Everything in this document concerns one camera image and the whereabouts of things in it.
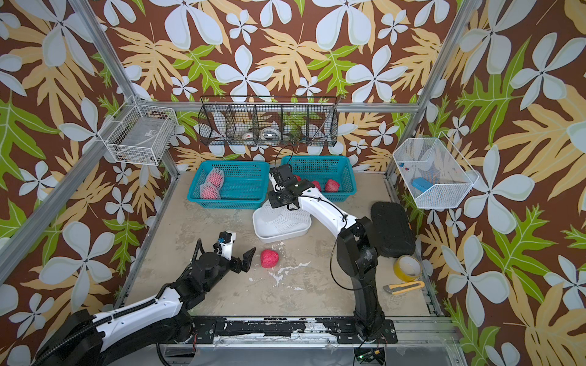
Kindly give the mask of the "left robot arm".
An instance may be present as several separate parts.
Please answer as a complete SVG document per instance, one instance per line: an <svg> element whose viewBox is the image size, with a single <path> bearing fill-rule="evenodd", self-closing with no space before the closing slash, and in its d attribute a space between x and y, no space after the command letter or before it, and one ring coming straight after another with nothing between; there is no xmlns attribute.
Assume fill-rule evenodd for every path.
<svg viewBox="0 0 586 366"><path fill-rule="evenodd" d="M190 309L203 302L227 273L248 272L255 249L239 259L196 252L182 274L148 299L91 315L69 317L35 355L36 365L107 365L147 346L192 335Z"/></svg>

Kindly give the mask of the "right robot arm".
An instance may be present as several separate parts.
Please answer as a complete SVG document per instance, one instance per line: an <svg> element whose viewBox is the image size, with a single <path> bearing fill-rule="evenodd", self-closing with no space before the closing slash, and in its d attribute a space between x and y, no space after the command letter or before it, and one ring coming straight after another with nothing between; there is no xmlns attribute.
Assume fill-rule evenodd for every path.
<svg viewBox="0 0 586 366"><path fill-rule="evenodd" d="M376 288L378 247L382 241L374 224L367 217L357 218L337 207L312 182L296 178L289 164L271 168L269 179L273 185L268 193L272 208L301 209L336 238L332 256L352 282L344 289L353 292L355 298L353 317L357 334L363 341L375 341L385 314Z"/></svg>

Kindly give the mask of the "white plastic tub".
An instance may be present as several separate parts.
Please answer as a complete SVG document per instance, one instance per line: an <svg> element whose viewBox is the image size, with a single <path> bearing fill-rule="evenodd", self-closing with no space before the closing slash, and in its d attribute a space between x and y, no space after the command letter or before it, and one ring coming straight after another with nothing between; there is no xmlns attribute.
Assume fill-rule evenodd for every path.
<svg viewBox="0 0 586 366"><path fill-rule="evenodd" d="M306 211L272 208L268 201L253 213L254 232L265 244L304 236L311 224L311 215Z"/></svg>

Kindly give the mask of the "right teal plastic basket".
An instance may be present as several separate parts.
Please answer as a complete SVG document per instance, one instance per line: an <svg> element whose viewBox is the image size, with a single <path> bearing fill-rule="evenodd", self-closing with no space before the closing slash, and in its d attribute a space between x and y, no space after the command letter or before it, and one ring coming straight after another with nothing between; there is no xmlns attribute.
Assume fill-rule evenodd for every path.
<svg viewBox="0 0 586 366"><path fill-rule="evenodd" d="M290 164L294 175L319 183L321 193L332 202L344 202L357 193L351 163L344 156L286 156L282 164ZM326 192L329 181L340 185L336 192Z"/></svg>

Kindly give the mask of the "teal plastic basket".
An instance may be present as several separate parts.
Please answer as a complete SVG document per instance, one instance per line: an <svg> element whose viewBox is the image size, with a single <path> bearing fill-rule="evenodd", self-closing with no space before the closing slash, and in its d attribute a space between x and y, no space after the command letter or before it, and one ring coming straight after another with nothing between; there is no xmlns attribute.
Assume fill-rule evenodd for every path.
<svg viewBox="0 0 586 366"><path fill-rule="evenodd" d="M357 193L351 163L344 156L286 156L282 164L290 164L294 175L319 183L321 193L332 202L344 202ZM340 185L336 192L326 192L329 181Z"/></svg>
<svg viewBox="0 0 586 366"><path fill-rule="evenodd" d="M266 201L270 165L255 161L206 161L192 180L187 200L209 209L256 210ZM218 199L201 196L200 186L213 169L224 173L224 184Z"/></svg>

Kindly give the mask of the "left teal plastic basket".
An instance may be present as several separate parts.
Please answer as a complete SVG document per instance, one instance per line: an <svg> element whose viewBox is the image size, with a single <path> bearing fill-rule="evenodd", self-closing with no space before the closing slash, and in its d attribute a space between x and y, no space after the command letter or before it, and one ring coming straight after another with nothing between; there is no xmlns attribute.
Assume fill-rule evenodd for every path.
<svg viewBox="0 0 586 366"><path fill-rule="evenodd" d="M255 161L206 161L192 180L187 200L209 209L256 210L266 201L270 165ZM218 199L201 196L200 186L213 169L224 173L224 184Z"/></svg>

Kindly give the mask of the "black case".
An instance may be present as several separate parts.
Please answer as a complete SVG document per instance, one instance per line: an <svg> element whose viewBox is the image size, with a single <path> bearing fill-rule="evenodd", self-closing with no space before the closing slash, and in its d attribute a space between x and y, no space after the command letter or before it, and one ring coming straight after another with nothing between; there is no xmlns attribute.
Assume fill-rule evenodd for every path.
<svg viewBox="0 0 586 366"><path fill-rule="evenodd" d="M399 258L413 255L415 237L404 208L394 202L375 202L371 207L371 218L378 231L381 243L380 256Z"/></svg>

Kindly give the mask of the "blue object in basket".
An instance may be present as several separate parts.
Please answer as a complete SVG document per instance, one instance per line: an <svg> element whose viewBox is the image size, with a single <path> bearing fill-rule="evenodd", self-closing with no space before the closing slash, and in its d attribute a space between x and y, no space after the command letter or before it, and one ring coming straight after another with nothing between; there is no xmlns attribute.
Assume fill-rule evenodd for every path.
<svg viewBox="0 0 586 366"><path fill-rule="evenodd" d="M425 178L418 177L412 180L411 185L414 189L419 191L420 193L424 193L432 189L434 184L431 181L428 181Z"/></svg>

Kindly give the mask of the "yellow utility knife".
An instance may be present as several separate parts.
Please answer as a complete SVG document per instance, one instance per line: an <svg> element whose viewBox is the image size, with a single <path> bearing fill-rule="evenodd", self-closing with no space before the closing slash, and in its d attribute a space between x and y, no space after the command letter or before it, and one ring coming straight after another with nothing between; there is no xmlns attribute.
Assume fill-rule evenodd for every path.
<svg viewBox="0 0 586 366"><path fill-rule="evenodd" d="M383 287L383 291L392 294L399 295L410 291L418 290L425 287L423 281L406 282L402 284L386 285Z"/></svg>

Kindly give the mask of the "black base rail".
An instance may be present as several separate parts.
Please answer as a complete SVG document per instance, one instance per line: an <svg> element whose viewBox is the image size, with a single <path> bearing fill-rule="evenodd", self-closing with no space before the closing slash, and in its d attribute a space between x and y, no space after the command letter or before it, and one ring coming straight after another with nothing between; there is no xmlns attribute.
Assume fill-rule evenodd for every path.
<svg viewBox="0 0 586 366"><path fill-rule="evenodd" d="M236 339L277 339L292 342L323 340L335 344L396 344L392 320L384 319L373 335L363 337L353 317L192 317L196 343L212 344L222 337Z"/></svg>

